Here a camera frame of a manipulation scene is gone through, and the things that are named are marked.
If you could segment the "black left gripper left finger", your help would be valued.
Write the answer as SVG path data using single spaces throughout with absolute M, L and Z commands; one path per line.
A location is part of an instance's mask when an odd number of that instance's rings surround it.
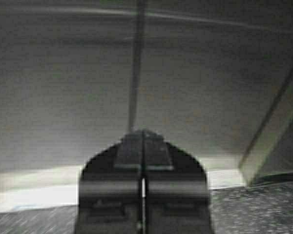
M 76 234 L 141 233 L 142 131 L 87 161 L 79 179 Z

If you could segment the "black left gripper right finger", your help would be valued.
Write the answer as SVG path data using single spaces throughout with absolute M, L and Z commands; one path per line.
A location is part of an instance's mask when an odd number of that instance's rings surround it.
M 150 234 L 212 234 L 206 173 L 189 153 L 145 130 Z

